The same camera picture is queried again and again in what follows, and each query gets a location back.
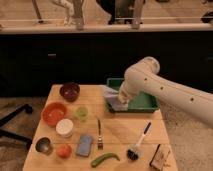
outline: green container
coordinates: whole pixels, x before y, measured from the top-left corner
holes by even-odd
[[[115,90],[119,90],[123,81],[123,78],[108,78],[107,86]],[[140,92],[138,96],[129,102],[127,111],[114,111],[111,105],[108,103],[107,108],[110,112],[153,113],[155,110],[159,109],[159,105],[157,99],[154,96]]]

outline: black cabinet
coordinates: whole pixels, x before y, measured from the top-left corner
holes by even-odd
[[[213,32],[0,35],[0,96],[48,95],[52,84],[105,84],[145,56],[160,76],[213,88]]]

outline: small white bowl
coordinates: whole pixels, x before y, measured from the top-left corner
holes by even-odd
[[[64,138],[72,135],[73,122],[70,119],[62,119],[56,125],[56,132]]]

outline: green pepper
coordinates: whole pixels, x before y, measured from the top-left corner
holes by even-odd
[[[108,158],[116,158],[117,160],[120,161],[120,158],[118,157],[117,154],[115,154],[115,153],[106,153],[106,154],[103,154],[103,155],[97,157],[95,160],[93,160],[91,162],[91,166],[92,167],[97,167],[99,164],[101,164],[104,160],[106,160]]]

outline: green cup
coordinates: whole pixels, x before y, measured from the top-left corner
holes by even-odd
[[[74,114],[81,122],[85,122],[88,116],[88,109],[85,106],[80,106],[75,110]]]

